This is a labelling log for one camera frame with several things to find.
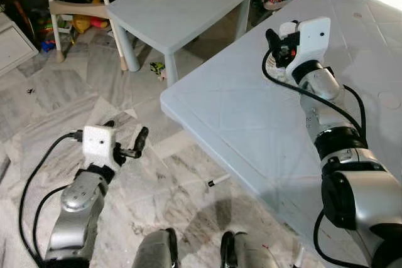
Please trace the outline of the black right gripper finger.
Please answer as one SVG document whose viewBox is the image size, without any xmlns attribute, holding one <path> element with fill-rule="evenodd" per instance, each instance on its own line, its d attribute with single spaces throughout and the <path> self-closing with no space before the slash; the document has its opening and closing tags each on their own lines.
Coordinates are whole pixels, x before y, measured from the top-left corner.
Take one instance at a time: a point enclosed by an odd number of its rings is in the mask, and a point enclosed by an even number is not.
<svg viewBox="0 0 402 268">
<path fill-rule="evenodd" d="M 265 31 L 265 38 L 269 43 L 269 52 L 271 55 L 282 55 L 283 41 L 273 29 L 267 29 Z"/>
</svg>

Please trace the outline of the small green toy car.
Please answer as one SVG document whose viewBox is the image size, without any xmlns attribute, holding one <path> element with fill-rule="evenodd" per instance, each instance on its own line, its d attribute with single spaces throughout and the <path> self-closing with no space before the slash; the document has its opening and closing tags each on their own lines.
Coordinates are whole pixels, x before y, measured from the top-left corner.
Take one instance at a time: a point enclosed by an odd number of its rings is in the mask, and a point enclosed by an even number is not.
<svg viewBox="0 0 402 268">
<path fill-rule="evenodd" d="M 161 76 L 163 74 L 163 70 L 165 69 L 165 65 L 163 62 L 150 62 L 149 70 L 155 73 L 155 75 Z"/>
</svg>

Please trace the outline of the white marker pen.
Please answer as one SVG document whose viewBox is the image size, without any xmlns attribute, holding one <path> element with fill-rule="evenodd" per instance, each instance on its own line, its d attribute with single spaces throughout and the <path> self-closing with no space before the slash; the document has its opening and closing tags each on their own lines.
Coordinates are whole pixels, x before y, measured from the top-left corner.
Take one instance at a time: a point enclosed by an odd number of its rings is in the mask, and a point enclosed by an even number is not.
<svg viewBox="0 0 402 268">
<path fill-rule="evenodd" d="M 223 175 L 223 176 L 219 176 L 219 177 L 210 179 L 207 182 L 207 187 L 214 187 L 215 185 L 220 185 L 223 182 L 227 181 L 230 177 L 231 177 L 230 175 Z"/>
</svg>

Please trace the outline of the large pale blue plastic table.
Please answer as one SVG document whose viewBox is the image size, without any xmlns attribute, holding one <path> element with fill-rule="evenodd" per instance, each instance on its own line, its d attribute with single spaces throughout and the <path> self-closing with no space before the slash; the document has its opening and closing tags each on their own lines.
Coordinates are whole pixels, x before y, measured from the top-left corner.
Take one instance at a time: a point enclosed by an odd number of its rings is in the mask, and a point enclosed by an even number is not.
<svg viewBox="0 0 402 268">
<path fill-rule="evenodd" d="M 330 18 L 322 64 L 364 101 L 370 150 L 402 170 L 402 12 L 378 0 L 293 0 L 161 93 L 161 108 L 312 250 L 320 160 L 297 93 L 261 72 L 265 31 Z"/>
</svg>

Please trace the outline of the small pale blue plastic table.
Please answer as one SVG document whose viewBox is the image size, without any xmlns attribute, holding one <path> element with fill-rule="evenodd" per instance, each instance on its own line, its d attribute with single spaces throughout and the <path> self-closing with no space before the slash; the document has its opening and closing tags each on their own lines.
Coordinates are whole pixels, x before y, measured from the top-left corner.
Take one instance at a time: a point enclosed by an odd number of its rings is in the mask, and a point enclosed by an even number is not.
<svg viewBox="0 0 402 268">
<path fill-rule="evenodd" d="M 168 85 L 178 81 L 175 53 L 210 29 L 230 11 L 239 10 L 234 38 L 247 32 L 251 0 L 115 0 L 106 7 L 117 33 L 121 65 L 138 71 L 141 65 L 128 34 L 161 52 Z"/>
</svg>

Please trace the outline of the silver left robot leg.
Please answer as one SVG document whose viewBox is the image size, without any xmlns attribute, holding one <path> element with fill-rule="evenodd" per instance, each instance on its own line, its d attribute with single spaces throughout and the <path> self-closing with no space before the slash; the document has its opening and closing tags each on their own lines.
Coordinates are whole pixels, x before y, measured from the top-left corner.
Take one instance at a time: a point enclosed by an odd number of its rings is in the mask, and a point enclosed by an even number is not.
<svg viewBox="0 0 402 268">
<path fill-rule="evenodd" d="M 164 228 L 145 236 L 131 268 L 181 268 L 175 229 Z"/>
</svg>

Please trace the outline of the silver robot leg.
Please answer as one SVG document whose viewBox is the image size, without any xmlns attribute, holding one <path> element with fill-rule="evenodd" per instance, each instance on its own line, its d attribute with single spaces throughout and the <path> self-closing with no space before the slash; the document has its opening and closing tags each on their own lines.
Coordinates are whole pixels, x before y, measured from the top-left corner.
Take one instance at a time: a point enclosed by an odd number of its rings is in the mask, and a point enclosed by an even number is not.
<svg viewBox="0 0 402 268">
<path fill-rule="evenodd" d="M 145 236 L 131 268 L 181 268 L 175 229 L 164 228 Z"/>
<path fill-rule="evenodd" d="M 270 250 L 246 232 L 226 231 L 219 256 L 220 268 L 280 268 Z"/>
</svg>

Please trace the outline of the white storage box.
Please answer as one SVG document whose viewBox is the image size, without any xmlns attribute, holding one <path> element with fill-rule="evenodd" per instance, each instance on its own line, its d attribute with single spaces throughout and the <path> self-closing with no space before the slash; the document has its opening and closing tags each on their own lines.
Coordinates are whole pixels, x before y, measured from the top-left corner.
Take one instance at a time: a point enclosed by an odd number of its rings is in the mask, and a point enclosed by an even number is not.
<svg viewBox="0 0 402 268">
<path fill-rule="evenodd" d="M 37 54 L 38 50 L 23 30 L 6 13 L 0 12 L 0 76 Z"/>
</svg>

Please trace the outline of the silver right robot leg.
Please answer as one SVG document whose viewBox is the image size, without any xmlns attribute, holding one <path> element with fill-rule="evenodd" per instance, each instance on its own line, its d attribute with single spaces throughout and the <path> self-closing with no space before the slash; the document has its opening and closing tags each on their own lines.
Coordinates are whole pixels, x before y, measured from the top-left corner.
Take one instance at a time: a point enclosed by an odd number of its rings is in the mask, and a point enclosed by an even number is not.
<svg viewBox="0 0 402 268">
<path fill-rule="evenodd" d="M 246 232 L 226 231 L 219 256 L 220 268 L 280 268 L 270 250 Z"/>
</svg>

